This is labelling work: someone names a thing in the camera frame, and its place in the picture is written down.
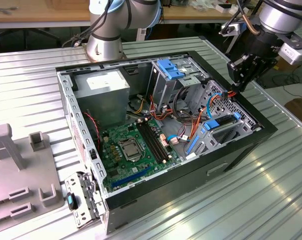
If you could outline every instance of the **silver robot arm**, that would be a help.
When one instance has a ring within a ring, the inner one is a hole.
[[[292,65],[302,62],[302,38],[294,33],[302,28],[302,0],[260,0],[248,17],[242,8],[249,2],[237,0],[241,7],[220,32],[238,36],[227,64],[235,92],[242,92],[250,81],[271,69],[278,55]],[[233,22],[240,13],[243,20]]]
[[[106,16],[107,4],[110,4]],[[159,22],[159,0],[91,0],[91,25],[95,25],[87,43],[87,54],[93,61],[120,59],[123,56],[121,31],[150,28]]]

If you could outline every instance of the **slotted aluminum surface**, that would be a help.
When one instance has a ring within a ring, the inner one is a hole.
[[[196,50],[229,79],[226,59],[197,37],[129,42],[127,57]],[[71,140],[54,68],[87,63],[81,47],[0,54],[0,123],[14,138],[43,131],[64,179],[82,171]],[[80,231],[65,205],[0,232],[0,239],[302,239],[302,125],[250,84],[243,93],[278,131],[238,167],[105,236],[100,222]]]

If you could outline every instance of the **yellow wire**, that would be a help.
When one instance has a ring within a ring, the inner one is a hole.
[[[141,110],[143,109],[143,102],[144,102],[144,99],[141,100],[140,108],[134,112],[135,114],[139,114],[141,112]]]

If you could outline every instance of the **cpu socket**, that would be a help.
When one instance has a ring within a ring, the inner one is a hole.
[[[127,161],[137,162],[143,155],[140,145],[133,137],[122,140],[118,144]]]

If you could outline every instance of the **open computer chassis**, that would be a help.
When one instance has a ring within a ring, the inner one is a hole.
[[[230,84],[195,51],[57,68],[65,116],[81,161],[87,168],[87,173],[77,172],[66,180],[68,202],[70,209],[74,210],[78,228],[100,218],[107,233],[113,232],[234,168],[276,132],[276,127],[267,118],[241,94],[237,94],[232,97],[233,100],[258,123],[258,131],[237,141],[231,141],[208,154],[187,160],[156,177],[126,187],[116,194],[102,189],[107,172],[74,96],[74,92],[78,90],[74,77],[119,66],[179,57],[192,58],[198,67],[208,73],[210,79],[215,80],[223,89],[231,89]]]

